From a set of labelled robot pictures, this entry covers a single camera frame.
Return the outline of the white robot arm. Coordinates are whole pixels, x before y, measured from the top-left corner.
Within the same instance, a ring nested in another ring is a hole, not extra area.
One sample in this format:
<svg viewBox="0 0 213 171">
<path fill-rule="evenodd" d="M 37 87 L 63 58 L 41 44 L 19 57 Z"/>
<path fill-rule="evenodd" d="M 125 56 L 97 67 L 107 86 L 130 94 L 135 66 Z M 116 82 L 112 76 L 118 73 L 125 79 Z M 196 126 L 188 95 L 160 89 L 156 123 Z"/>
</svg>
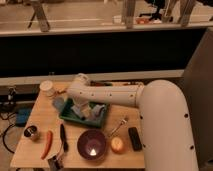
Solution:
<svg viewBox="0 0 213 171">
<path fill-rule="evenodd" d="M 146 171 L 199 171 L 187 102 L 174 83 L 95 87 L 86 75 L 78 74 L 67 94 L 77 104 L 93 101 L 137 108 Z"/>
</svg>

